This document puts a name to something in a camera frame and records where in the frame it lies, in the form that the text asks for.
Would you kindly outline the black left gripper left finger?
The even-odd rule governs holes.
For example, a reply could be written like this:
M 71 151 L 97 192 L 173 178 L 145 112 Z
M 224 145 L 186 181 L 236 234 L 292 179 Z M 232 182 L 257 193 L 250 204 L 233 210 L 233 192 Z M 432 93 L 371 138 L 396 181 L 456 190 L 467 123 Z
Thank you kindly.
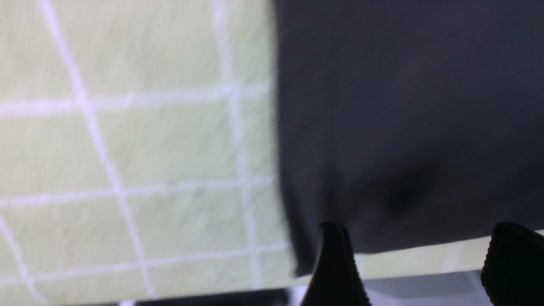
M 302 306 L 369 306 L 348 231 L 339 223 L 319 227 L 318 258 Z

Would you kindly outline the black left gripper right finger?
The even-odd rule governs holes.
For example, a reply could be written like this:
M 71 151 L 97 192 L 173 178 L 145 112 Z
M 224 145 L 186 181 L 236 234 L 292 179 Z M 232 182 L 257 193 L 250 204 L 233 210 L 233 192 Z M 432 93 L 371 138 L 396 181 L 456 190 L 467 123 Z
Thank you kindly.
M 542 306 L 544 237 L 522 225 L 498 223 L 480 279 L 494 306 Z

